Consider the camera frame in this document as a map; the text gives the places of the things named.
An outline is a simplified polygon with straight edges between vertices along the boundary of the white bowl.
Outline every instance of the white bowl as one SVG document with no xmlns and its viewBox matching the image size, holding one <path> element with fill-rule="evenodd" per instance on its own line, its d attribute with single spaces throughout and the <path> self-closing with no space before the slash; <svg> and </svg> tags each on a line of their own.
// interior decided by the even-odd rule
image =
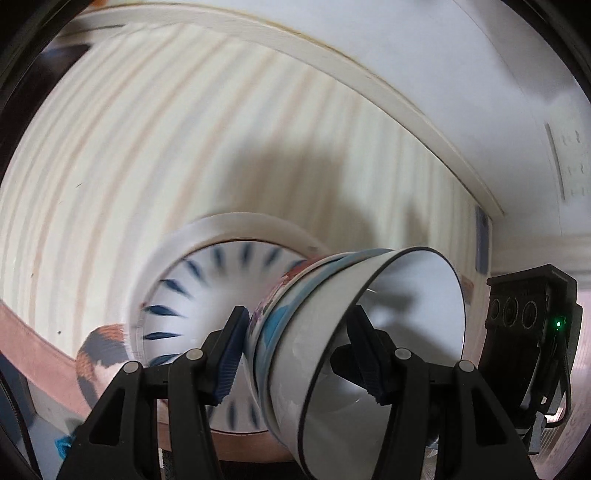
<svg viewBox="0 0 591 480">
<path fill-rule="evenodd" d="M 278 436 L 311 478 L 371 478 L 390 407 L 332 372 L 330 355 L 349 343 L 342 317 L 361 304 L 372 324 L 427 362 L 461 358 L 465 312 L 452 266 L 413 248 L 368 258 L 313 290 L 281 335 L 268 389 Z"/>
<path fill-rule="evenodd" d="M 294 263 L 326 253 L 300 228 L 257 213 L 199 219 L 172 234 L 147 262 L 128 299 L 126 347 L 144 365 L 173 361 L 223 328 L 235 305 L 252 311 Z M 267 429 L 244 367 L 232 391 L 209 409 L 223 433 Z"/>
<path fill-rule="evenodd" d="M 277 303 L 284 297 L 284 295 L 298 282 L 312 271 L 328 263 L 339 260 L 349 255 L 348 252 L 329 255 L 326 257 L 315 257 L 309 260 L 302 261 L 295 265 L 291 270 L 286 272 L 279 282 L 273 286 L 269 293 L 261 300 L 255 311 L 251 315 L 248 330 L 246 331 L 246 339 L 244 341 L 244 357 L 246 358 L 247 368 L 254 373 L 254 358 L 256 346 L 263 325 L 268 320 L 269 315 L 275 310 Z M 257 382 L 253 374 L 249 375 L 252 378 L 252 390 L 258 391 Z"/>
<path fill-rule="evenodd" d="M 301 277 L 299 281 L 293 284 L 293 286 L 279 299 L 279 302 L 269 313 L 267 321 L 263 324 L 261 335 L 256 345 L 255 355 L 252 361 L 252 370 L 249 370 L 248 373 L 255 383 L 255 398 L 258 400 L 258 405 L 261 409 L 263 418 L 265 419 L 265 424 L 279 441 L 281 441 L 281 437 L 275 422 L 275 416 L 272 413 L 271 397 L 268 389 L 268 373 L 271 366 L 272 356 L 281 339 L 284 329 L 292 318 L 292 315 L 298 310 L 300 305 L 306 301 L 314 289 L 337 272 L 367 258 L 381 255 L 388 251 L 389 250 L 384 248 L 375 248 L 341 256 L 332 256 L 335 261 L 326 262 L 313 271 L 310 271 L 305 277 Z"/>
</svg>

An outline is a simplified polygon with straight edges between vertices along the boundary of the wooden surface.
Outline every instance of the wooden surface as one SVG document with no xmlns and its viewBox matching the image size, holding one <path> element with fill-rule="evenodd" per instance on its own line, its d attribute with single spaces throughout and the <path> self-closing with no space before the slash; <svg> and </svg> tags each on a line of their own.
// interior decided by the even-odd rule
<svg viewBox="0 0 591 480">
<path fill-rule="evenodd" d="M 63 77 L 0 186 L 1 315 L 22 320 L 0 349 L 83 413 L 72 358 L 91 330 L 124 321 L 162 239 L 199 216 L 251 211 L 334 251 L 441 251 L 473 284 L 464 357 L 477 361 L 488 291 L 475 207 L 421 142 L 319 70 L 192 25 L 128 25 Z M 28 356 L 32 337 L 49 353 Z"/>
</svg>

